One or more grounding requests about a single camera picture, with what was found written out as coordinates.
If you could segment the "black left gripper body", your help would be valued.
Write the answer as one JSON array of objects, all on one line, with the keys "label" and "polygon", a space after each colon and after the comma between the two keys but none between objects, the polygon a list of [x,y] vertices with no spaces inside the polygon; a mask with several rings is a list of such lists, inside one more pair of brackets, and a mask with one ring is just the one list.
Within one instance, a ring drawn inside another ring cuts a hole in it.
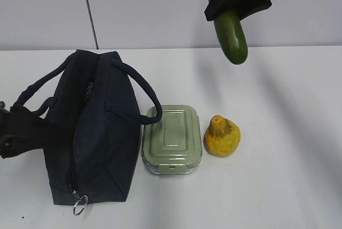
[{"label": "black left gripper body", "polygon": [[1,101],[1,157],[12,157],[11,134],[9,133],[11,114],[5,109],[5,103]]}]

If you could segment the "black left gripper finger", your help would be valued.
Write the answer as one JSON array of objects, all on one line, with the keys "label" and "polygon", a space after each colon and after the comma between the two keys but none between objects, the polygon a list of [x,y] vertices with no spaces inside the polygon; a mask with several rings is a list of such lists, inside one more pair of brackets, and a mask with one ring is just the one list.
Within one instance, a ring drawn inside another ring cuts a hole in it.
[{"label": "black left gripper finger", "polygon": [[26,136],[5,135],[2,137],[2,158],[12,158],[36,149],[68,147],[72,137],[52,137],[48,139]]},{"label": "black left gripper finger", "polygon": [[10,108],[7,132],[16,136],[42,138],[73,138],[74,135],[72,128],[42,119],[22,105],[14,105]]}]

